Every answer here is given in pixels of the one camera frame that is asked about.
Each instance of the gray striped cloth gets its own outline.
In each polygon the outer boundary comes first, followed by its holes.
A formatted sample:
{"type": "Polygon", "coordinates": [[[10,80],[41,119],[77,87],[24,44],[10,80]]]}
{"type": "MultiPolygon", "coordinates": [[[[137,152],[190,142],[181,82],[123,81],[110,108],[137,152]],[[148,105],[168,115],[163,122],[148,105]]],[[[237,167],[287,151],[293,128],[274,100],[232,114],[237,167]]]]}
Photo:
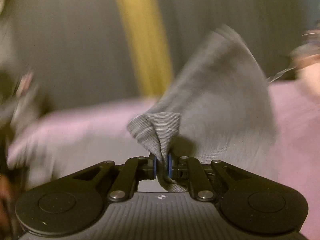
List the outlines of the gray striped cloth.
{"type": "Polygon", "coordinates": [[[186,190],[168,177],[169,152],[201,163],[220,159],[277,180],[268,155],[276,129],[267,85],[237,33],[227,26],[210,33],[166,94],[128,124],[157,157],[162,187],[186,190]]]}

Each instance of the silver bolt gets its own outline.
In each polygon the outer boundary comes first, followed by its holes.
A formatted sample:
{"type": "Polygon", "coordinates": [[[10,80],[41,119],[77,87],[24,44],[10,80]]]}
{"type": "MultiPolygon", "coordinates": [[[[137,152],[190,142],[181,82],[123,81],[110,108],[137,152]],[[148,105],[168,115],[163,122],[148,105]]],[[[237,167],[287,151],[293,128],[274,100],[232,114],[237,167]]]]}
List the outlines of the silver bolt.
{"type": "Polygon", "coordinates": [[[122,190],[115,190],[110,193],[110,197],[113,199],[120,199],[125,197],[125,192],[122,190]]]}
{"type": "Polygon", "coordinates": [[[198,192],[199,198],[208,199],[213,197],[213,193],[210,190],[202,190],[198,192]]]}

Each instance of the ribbed plastic panel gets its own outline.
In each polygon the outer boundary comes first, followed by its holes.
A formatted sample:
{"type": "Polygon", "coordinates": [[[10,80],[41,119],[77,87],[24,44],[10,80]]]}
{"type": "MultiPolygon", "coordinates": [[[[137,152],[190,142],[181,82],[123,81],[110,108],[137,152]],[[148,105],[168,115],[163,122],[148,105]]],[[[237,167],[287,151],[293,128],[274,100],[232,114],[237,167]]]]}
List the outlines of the ribbed plastic panel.
{"type": "MultiPolygon", "coordinates": [[[[46,238],[26,233],[20,239],[46,238]]],[[[241,232],[223,220],[213,204],[195,201],[187,192],[137,192],[127,202],[111,204],[99,221],[82,232],[51,239],[306,240],[297,232],[279,237],[260,237],[241,232]]]]}

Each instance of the pink surface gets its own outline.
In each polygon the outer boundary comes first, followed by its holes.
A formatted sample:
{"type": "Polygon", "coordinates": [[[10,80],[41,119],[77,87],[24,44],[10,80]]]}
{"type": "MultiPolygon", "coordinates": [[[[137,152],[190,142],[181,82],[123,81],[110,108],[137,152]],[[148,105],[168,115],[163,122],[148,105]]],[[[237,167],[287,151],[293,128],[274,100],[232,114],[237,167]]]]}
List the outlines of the pink surface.
{"type": "Polygon", "coordinates": [[[269,87],[278,124],[275,153],[282,157],[280,183],[298,190],[308,201],[309,214],[301,232],[320,239],[320,102],[300,88],[299,82],[269,87]]]}
{"type": "MultiPolygon", "coordinates": [[[[278,142],[270,153],[280,155],[280,183],[301,192],[309,215],[301,232],[310,240],[320,239],[320,104],[303,94],[297,82],[269,87],[278,125],[278,142]]],[[[154,100],[129,100],[56,112],[26,131],[10,149],[19,155],[26,145],[55,146],[81,140],[87,133],[108,137],[131,137],[129,120],[143,113],[154,100]]]]}

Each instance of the yellow line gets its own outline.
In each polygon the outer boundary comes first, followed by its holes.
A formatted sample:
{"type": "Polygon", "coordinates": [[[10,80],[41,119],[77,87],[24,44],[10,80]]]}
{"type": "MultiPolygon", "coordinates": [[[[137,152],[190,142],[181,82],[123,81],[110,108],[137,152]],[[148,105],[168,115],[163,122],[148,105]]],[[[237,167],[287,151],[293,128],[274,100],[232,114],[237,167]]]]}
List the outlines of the yellow line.
{"type": "Polygon", "coordinates": [[[156,0],[117,0],[135,74],[144,96],[160,96],[172,81],[169,45],[156,0]]]}

